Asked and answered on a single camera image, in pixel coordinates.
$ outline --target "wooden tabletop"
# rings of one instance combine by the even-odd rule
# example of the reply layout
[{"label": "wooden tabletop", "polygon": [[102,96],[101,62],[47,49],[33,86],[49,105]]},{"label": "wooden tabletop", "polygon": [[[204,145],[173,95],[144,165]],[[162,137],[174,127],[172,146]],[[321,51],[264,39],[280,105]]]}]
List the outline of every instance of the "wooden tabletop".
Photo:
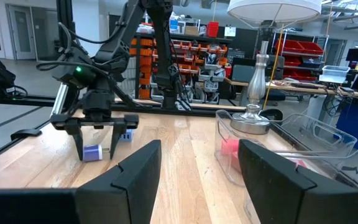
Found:
[{"label": "wooden tabletop", "polygon": [[[71,136],[51,124],[0,155],[0,188],[78,187],[153,139],[162,141],[161,176],[151,223],[246,223],[245,190],[230,183],[214,157],[215,118],[139,114],[132,142],[113,160],[80,162]],[[112,128],[82,127],[84,145],[109,147]],[[255,136],[267,148],[292,149],[272,130]]]},{"label": "wooden tabletop", "polygon": [[[236,81],[232,81],[228,78],[225,78],[225,81],[228,82],[231,85],[237,85],[237,86],[248,86],[248,83],[246,82],[236,82]],[[275,85],[274,83],[270,84],[270,88],[273,90],[285,90],[285,91],[297,91],[297,92],[303,92],[303,93],[315,93],[315,94],[321,94],[321,95],[325,95],[325,94],[333,94],[335,95],[335,92],[332,90],[324,90],[323,88],[318,88],[318,89],[310,89],[310,88],[298,88],[298,87],[294,87],[294,86],[279,86],[279,85]],[[342,94],[344,96],[349,96],[349,93],[346,93],[345,91],[342,91]]]}]

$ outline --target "red container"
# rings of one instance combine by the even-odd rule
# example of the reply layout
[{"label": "red container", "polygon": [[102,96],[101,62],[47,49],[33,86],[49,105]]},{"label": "red container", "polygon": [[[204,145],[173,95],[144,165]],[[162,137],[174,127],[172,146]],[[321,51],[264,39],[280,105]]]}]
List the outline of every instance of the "red container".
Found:
[{"label": "red container", "polygon": [[301,64],[301,61],[298,59],[298,57],[285,57],[284,65],[288,66],[299,66]]},{"label": "red container", "polygon": [[217,37],[219,30],[219,22],[209,22],[206,26],[206,35],[208,37]]},{"label": "red container", "polygon": [[322,55],[324,52],[316,43],[304,41],[298,41],[298,43],[304,48],[303,53],[305,54]]},{"label": "red container", "polygon": [[[283,47],[283,41],[281,40],[280,49],[278,49],[278,53],[280,54]],[[284,51],[286,52],[296,52],[302,53],[305,49],[295,40],[286,40],[284,45]]]},{"label": "red container", "polygon": [[230,75],[231,75],[232,67],[231,66],[226,66],[226,67],[224,67],[224,69],[226,71],[226,78],[229,78]]},{"label": "red container", "polygon": [[293,78],[298,81],[316,81],[317,77],[311,77],[310,72],[299,72],[295,70],[284,70],[283,78]]}]

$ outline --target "white lampshade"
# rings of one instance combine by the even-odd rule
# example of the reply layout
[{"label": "white lampshade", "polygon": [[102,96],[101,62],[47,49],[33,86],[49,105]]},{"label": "white lampshade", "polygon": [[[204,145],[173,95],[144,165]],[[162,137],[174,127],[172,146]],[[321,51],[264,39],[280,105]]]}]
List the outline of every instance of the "white lampshade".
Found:
[{"label": "white lampshade", "polygon": [[231,0],[227,13],[245,21],[302,22],[321,14],[321,0]]}]

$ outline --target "storage shelf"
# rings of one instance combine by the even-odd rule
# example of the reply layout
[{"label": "storage shelf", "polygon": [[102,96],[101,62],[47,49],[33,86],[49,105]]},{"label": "storage shelf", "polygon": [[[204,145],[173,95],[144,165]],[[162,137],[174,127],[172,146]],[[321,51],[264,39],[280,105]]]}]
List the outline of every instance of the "storage shelf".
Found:
[{"label": "storage shelf", "polygon": [[[142,34],[142,33],[136,33],[136,35],[139,35],[141,37],[148,37],[148,38],[154,38],[153,34]],[[197,40],[198,42],[208,42],[208,43],[219,43],[219,44],[230,44],[232,42],[231,39],[225,39],[225,38],[211,38],[211,37],[200,37],[196,35],[183,35],[183,34],[171,34],[171,38],[174,40]]]},{"label": "storage shelf", "polygon": [[315,54],[304,54],[304,53],[298,53],[298,52],[285,52],[283,51],[283,55],[297,55],[297,56],[310,56],[310,57],[321,57],[323,55],[315,55]]},{"label": "storage shelf", "polygon": [[319,68],[308,68],[308,67],[289,66],[289,65],[284,65],[284,68],[294,68],[294,69],[312,70],[312,71],[318,71],[318,70],[320,70]]}]

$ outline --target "floor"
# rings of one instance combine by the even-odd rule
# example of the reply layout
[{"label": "floor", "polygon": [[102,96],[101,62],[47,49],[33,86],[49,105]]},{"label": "floor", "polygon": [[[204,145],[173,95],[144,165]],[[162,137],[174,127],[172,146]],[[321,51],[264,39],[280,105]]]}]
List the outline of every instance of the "floor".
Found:
[{"label": "floor", "polygon": [[[35,68],[35,61],[1,60],[8,70],[16,74],[15,84],[24,87],[31,95],[55,96],[60,83],[52,78],[52,72],[40,72]],[[221,105],[231,105],[227,100],[221,100]],[[291,101],[278,102],[277,108],[283,111],[284,117],[292,113],[302,113],[308,107],[308,99],[300,103]],[[0,105],[0,147],[11,141],[10,135],[21,129],[30,129],[48,120],[52,108],[38,108],[36,111],[15,121],[10,119],[36,109],[36,106]]]}]

